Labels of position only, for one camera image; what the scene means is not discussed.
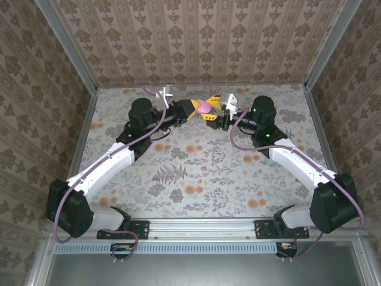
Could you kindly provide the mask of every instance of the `floral wallpaper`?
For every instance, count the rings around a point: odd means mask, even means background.
[[[33,1],[0,1],[0,285],[22,285],[89,94]]]
[[[362,1],[313,94],[336,165],[355,179],[381,266],[381,1]]]
[[[98,86],[303,82],[344,0],[53,0]]]
[[[255,97],[270,96],[276,124],[311,158],[324,164],[316,131],[301,85],[175,86],[173,100],[207,99],[234,92],[238,107]],[[128,121],[131,103],[147,97],[141,88],[99,89],[81,169],[88,167],[115,142]],[[159,99],[148,97],[161,109]],[[236,142],[250,147],[248,135]],[[200,115],[155,141],[131,166],[118,173],[93,203],[117,206],[133,217],[272,216],[291,204],[307,204],[309,192],[285,168],[261,153],[234,149],[229,133],[210,129]]]

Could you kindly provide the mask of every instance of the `pink object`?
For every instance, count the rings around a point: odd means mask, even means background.
[[[199,108],[197,108],[197,113],[201,114],[201,113],[209,113],[210,112],[212,107],[210,106],[209,103],[207,103],[204,100],[197,100],[197,101],[200,102],[200,104],[201,104],[201,106]]]

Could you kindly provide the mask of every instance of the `gray floor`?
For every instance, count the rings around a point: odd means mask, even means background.
[[[364,285],[351,244],[319,243],[293,262],[275,255],[136,255],[124,263],[110,256],[56,255],[47,285]]]

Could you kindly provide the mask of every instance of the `cable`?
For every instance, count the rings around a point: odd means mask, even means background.
[[[358,203],[352,198],[352,196],[344,189],[342,188],[333,178],[331,178],[326,172],[322,171],[318,165],[315,164],[315,162],[311,161],[309,158],[307,158],[303,153],[299,152],[298,150],[293,150],[293,148],[289,147],[289,146],[284,146],[284,145],[269,145],[269,146],[263,146],[263,147],[257,147],[257,148],[243,148],[243,147],[240,147],[238,146],[235,142],[234,142],[234,137],[233,137],[233,134],[234,134],[234,131],[237,127],[237,125],[239,124],[239,122],[245,117],[246,113],[248,112],[248,109],[246,108],[245,111],[242,112],[242,114],[239,116],[239,118],[237,119],[237,121],[235,121],[234,125],[233,125],[233,128],[230,132],[230,141],[232,142],[232,145],[239,149],[239,150],[242,150],[242,151],[259,151],[259,150],[265,150],[265,149],[269,149],[269,148],[281,148],[281,149],[286,149],[288,151],[292,151],[294,152],[296,155],[298,155],[300,158],[302,158],[304,161],[306,161],[311,167],[313,167],[316,171],[318,171],[319,173],[321,173],[322,176],[324,176],[325,178],[327,178],[332,184],[335,185],[335,187],[337,187],[337,189],[340,190],[340,192],[343,193],[344,196],[347,197],[347,199],[353,204],[353,206],[355,207],[359,217],[360,217],[360,224],[359,226],[355,227],[355,228],[347,228],[347,227],[340,227],[340,229],[344,229],[344,230],[347,230],[347,231],[359,231],[359,230],[362,230],[365,226],[365,217],[364,217],[364,214],[363,214],[363,211],[361,210],[360,206],[358,205]]]
[[[163,135],[162,137],[157,138],[157,139],[151,139],[151,141],[159,141],[159,140],[164,139],[165,137],[168,137],[169,134],[171,134],[171,129],[170,129],[170,128],[167,128],[167,129],[169,129],[169,132],[168,132],[167,134],[165,134],[165,135]]]
[[[130,235],[132,235],[134,237],[135,243],[133,245],[133,248],[131,249],[131,252],[126,257],[120,259],[120,260],[122,260],[122,262],[123,262],[124,259],[130,258],[132,256],[132,254],[136,251],[136,249],[138,247],[138,243],[139,243],[139,238],[136,235],[136,233],[134,233],[132,231],[112,231],[110,229],[103,229],[103,231],[108,232],[110,234],[130,234]],[[121,247],[123,247],[123,246],[122,245],[116,245],[113,248],[113,251],[111,252],[111,256],[113,257],[114,262],[118,259],[118,258],[115,257],[115,251],[116,251],[116,249],[121,248]]]
[[[246,135],[254,135],[255,133],[247,133],[247,132],[245,132],[245,131],[243,131],[241,128],[238,128],[243,134],[246,134]]]
[[[147,89],[148,88],[151,88],[155,93],[152,93],[152,92],[149,92]],[[96,168],[98,168],[103,162],[105,162],[106,160],[108,160],[109,158],[111,158],[113,155],[117,154],[118,152],[126,149],[126,148],[129,148],[131,145],[135,144],[135,143],[138,143],[139,141],[147,138],[148,136],[151,136],[153,133],[156,132],[156,130],[159,129],[159,127],[161,126],[161,124],[163,123],[164,119],[165,119],[165,114],[167,113],[167,107],[165,105],[165,101],[164,101],[164,97],[160,94],[160,92],[156,89],[156,88],[153,88],[153,87],[150,87],[150,86],[147,86],[147,87],[144,87],[143,90],[147,93],[147,94],[150,94],[150,95],[158,95],[161,99],[161,102],[163,104],[163,115],[161,116],[160,118],[160,121],[158,122],[158,124],[153,128],[153,130],[149,131],[147,134],[144,134],[143,136],[139,137],[138,139],[126,144],[125,146],[123,147],[120,147],[119,149],[116,149],[115,151],[111,152],[109,154],[109,156],[106,156],[104,157],[102,160],[100,160],[99,162],[97,162],[97,164],[95,164],[93,167],[91,167],[85,174],[83,174],[81,176],[81,178],[79,178],[71,187],[69,187],[69,189],[67,190],[67,192],[64,194],[64,196],[62,197],[61,201],[60,201],[60,204],[58,205],[57,207],[57,212],[55,214],[55,218],[54,218],[54,224],[53,224],[53,236],[56,240],[56,242],[58,243],[67,243],[69,240],[71,240],[71,237],[68,237],[67,239],[65,240],[61,240],[59,237],[58,237],[58,219],[60,218],[60,214],[61,214],[61,211],[62,211],[62,208],[63,208],[63,205],[67,199],[67,197],[70,195],[70,193],[75,189],[76,186],[78,186],[82,180],[86,179],[87,176],[89,176]]]
[[[305,251],[303,251],[301,254],[298,254],[298,255],[296,255],[296,256],[294,256],[294,257],[290,257],[290,256],[288,256],[286,253],[284,253],[284,252],[282,252],[282,251],[279,251],[278,250],[278,253],[280,253],[281,255],[283,255],[283,256],[285,256],[285,257],[287,257],[287,258],[290,258],[290,260],[292,260],[292,259],[298,259],[298,258],[301,258],[301,257],[303,257],[303,256],[305,256],[308,252],[310,252],[311,250],[312,250],[312,248],[314,248],[314,246],[319,242],[319,240],[322,238],[322,236],[323,236],[323,232],[321,232],[320,233],[320,235],[316,238],[316,240],[305,250]]]
[[[293,243],[296,244],[296,247],[298,246],[298,234],[296,233],[296,231],[295,231],[295,240]]]

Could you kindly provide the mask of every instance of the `metal frame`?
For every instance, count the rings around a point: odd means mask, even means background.
[[[307,89],[312,89],[315,85],[320,73],[323,71],[324,66],[327,64],[360,4],[361,0],[349,0],[344,2],[338,17],[332,25],[331,31],[328,33],[327,39],[320,49],[319,54],[305,79]]]
[[[88,109],[86,111],[85,119],[83,120],[81,132],[79,133],[76,150],[74,151],[73,160],[71,161],[69,172],[67,177],[78,174],[79,167],[82,161],[82,155],[85,150],[86,140],[88,138],[91,121],[95,112],[96,102],[98,100],[98,94],[94,94],[90,97]]]
[[[332,154],[330,152],[328,142],[326,140],[323,126],[321,124],[316,105],[314,103],[312,93],[305,90],[305,96],[308,106],[313,117],[313,121],[318,133],[318,138],[326,158],[327,166],[330,169],[335,168],[335,162],[330,160]],[[79,146],[76,148],[76,158],[73,159],[71,172],[77,172],[85,147],[86,138],[88,135],[89,125],[95,111],[97,96],[94,96],[90,101],[88,112],[86,113],[85,122],[80,138]],[[258,240],[255,237],[255,229],[253,222],[260,219],[269,219],[268,217],[249,217],[249,218],[210,218],[210,219],[147,219],[150,221],[149,239],[146,243],[161,244],[161,243],[271,243],[279,242],[279,240]],[[358,219],[353,220],[346,226],[357,226]],[[41,244],[35,265],[30,276],[28,285],[45,285],[49,268],[54,255],[56,242],[52,237],[51,222],[48,222],[43,235],[43,243]],[[303,241],[314,241],[320,231],[310,229],[310,238]],[[66,237],[64,231],[59,231],[59,236]],[[373,255],[366,241],[365,232],[355,233],[342,230],[336,230],[329,235],[324,235],[322,241],[352,241],[356,253],[359,269],[363,276],[366,285],[380,285],[379,273],[374,262]],[[293,240],[282,240],[283,242],[291,242]],[[97,240],[96,232],[87,232],[82,237],[73,239],[74,243],[106,243],[108,240]],[[132,240],[115,240],[113,243],[133,243]]]
[[[302,85],[302,82],[208,82],[208,83],[171,83],[170,86],[239,86],[239,85]],[[153,87],[162,87],[164,83],[160,84],[149,84]],[[115,88],[141,88],[141,84],[137,85],[99,85],[99,89],[115,89]]]
[[[55,36],[60,41],[66,54],[68,55],[71,63],[77,70],[82,82],[87,87],[91,95],[96,91],[96,81],[91,72],[88,70],[85,62],[83,61],[79,51],[77,50],[74,41],[70,37],[68,31],[63,25],[57,11],[55,10],[52,1],[50,0],[36,0],[38,7],[42,14],[45,16],[50,27],[52,28]]]
[[[54,254],[111,254],[114,243],[67,243],[56,245]],[[135,254],[276,254],[276,243],[153,243],[140,241]]]
[[[315,126],[317,138],[319,140],[321,150],[323,152],[324,159],[327,164],[327,168],[337,173],[338,169],[336,168],[335,160],[333,159],[331,149],[329,148],[327,136],[324,131],[324,127],[321,122],[319,112],[317,111],[317,107],[315,104],[314,97],[312,95],[312,91],[310,89],[307,89],[306,87],[303,87],[303,90],[304,90],[305,99],[307,100],[308,108],[310,109],[312,121]]]

